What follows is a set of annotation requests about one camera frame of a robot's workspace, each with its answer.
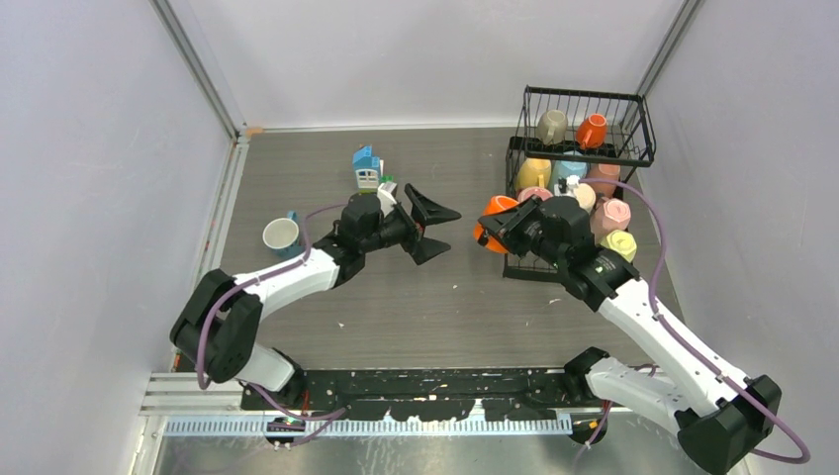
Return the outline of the blue floral mug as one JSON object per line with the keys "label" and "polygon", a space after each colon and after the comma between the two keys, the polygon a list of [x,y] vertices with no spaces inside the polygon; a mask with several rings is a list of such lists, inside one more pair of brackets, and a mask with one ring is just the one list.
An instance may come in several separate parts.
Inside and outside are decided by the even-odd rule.
{"label": "blue floral mug", "polygon": [[285,217],[268,223],[263,229],[262,240],[280,259],[287,260],[300,255],[303,244],[297,213],[290,211]]}

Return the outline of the pink patterned mug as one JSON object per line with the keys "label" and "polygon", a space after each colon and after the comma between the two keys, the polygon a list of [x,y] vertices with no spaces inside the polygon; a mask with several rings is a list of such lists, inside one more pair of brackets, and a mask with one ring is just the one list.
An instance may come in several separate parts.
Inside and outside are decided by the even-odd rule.
{"label": "pink patterned mug", "polygon": [[519,203],[523,203],[531,198],[536,198],[541,201],[546,201],[553,197],[553,193],[548,189],[540,186],[530,186],[523,188],[516,196]]}

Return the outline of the orange mug black handle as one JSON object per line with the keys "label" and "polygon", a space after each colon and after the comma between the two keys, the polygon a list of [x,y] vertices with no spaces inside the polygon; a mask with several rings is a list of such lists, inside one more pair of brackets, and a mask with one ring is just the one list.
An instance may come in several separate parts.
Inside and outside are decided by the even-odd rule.
{"label": "orange mug black handle", "polygon": [[[512,197],[504,195],[495,195],[490,199],[488,205],[484,209],[483,216],[495,215],[497,213],[513,208],[517,204],[518,201]],[[485,233],[485,229],[481,224],[477,224],[474,227],[473,239],[479,246],[491,252],[499,254],[506,254],[508,252],[500,242],[498,242],[495,238],[490,237],[488,234]]]}

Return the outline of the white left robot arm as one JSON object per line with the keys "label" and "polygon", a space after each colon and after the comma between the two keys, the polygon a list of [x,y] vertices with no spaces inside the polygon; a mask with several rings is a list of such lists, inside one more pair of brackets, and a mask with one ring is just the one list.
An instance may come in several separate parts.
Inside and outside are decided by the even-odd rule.
{"label": "white left robot arm", "polygon": [[264,389],[281,410],[295,408],[304,394],[298,378],[302,370],[282,351],[257,342],[260,323],[294,302],[348,282],[364,268],[370,252],[397,245],[422,265],[449,250],[448,243],[424,232],[459,220],[460,213],[411,184],[404,192],[406,204],[390,185],[352,195],[328,234],[311,240],[301,229],[303,253],[284,263],[238,275],[220,268],[205,273],[169,336],[194,363],[199,388],[238,380]]}

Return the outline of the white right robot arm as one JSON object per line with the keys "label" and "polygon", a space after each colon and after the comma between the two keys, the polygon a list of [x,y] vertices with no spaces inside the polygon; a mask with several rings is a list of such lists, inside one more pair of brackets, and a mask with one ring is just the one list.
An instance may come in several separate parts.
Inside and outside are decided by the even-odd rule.
{"label": "white right robot arm", "polygon": [[771,434],[780,386],[726,361],[651,297],[628,260],[596,244],[576,199],[532,198],[478,223],[483,238],[508,253],[533,254],[552,265],[570,295],[629,335],[666,375],[642,376],[591,347],[565,367],[571,402],[623,405],[675,435],[684,453],[710,474],[727,473]]}

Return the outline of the pale yellow faceted mug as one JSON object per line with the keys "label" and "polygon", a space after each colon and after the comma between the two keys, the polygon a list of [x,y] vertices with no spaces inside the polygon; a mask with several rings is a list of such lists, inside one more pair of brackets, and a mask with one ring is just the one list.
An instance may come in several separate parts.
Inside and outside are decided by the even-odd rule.
{"label": "pale yellow faceted mug", "polygon": [[625,230],[614,230],[605,235],[600,246],[613,250],[627,262],[632,263],[638,251],[638,244],[632,233]]}

